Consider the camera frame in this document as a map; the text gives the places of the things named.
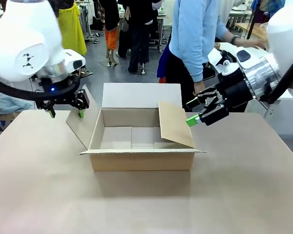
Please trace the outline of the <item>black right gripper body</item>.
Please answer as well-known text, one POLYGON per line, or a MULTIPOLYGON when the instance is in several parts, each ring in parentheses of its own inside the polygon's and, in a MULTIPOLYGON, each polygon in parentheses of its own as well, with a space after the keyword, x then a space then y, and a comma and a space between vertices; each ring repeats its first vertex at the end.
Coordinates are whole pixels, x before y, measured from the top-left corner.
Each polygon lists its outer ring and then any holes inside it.
POLYGON ((238 107, 253 99, 250 88, 245 81, 245 74, 241 70, 236 70, 229 75, 219 73, 218 83, 215 85, 217 95, 213 106, 223 104, 225 107, 238 107))

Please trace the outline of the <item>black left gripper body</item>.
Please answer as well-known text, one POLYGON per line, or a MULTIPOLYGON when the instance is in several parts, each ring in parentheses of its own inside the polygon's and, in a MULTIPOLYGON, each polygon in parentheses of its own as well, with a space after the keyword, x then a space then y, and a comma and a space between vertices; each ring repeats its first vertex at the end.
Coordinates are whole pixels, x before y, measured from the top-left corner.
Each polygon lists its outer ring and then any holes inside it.
POLYGON ((32 98, 37 105, 79 105, 79 77, 76 74, 71 74, 58 82, 42 78, 39 85, 43 92, 38 92, 32 98))

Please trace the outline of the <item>blue-sweater person right hand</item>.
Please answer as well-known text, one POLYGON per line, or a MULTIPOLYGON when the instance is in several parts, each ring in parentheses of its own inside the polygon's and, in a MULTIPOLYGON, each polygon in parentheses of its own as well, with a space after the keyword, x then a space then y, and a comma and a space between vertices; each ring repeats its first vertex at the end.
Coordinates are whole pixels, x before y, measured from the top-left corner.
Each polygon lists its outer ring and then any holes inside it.
POLYGON ((199 93, 201 91, 203 91, 205 89, 205 85, 203 81, 200 82, 194 82, 194 91, 193 91, 193 95, 196 97, 199 95, 199 93))

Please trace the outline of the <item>blue-sweater person left hand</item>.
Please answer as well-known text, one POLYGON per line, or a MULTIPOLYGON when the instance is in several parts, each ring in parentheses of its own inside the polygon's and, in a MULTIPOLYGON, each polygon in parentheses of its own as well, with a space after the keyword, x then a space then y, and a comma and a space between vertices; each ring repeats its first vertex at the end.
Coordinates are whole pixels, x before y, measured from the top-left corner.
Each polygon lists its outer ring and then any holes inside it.
POLYGON ((254 39, 253 40, 253 48, 256 48, 256 49, 261 48, 261 49, 267 51, 269 49, 269 45, 263 39, 254 39))

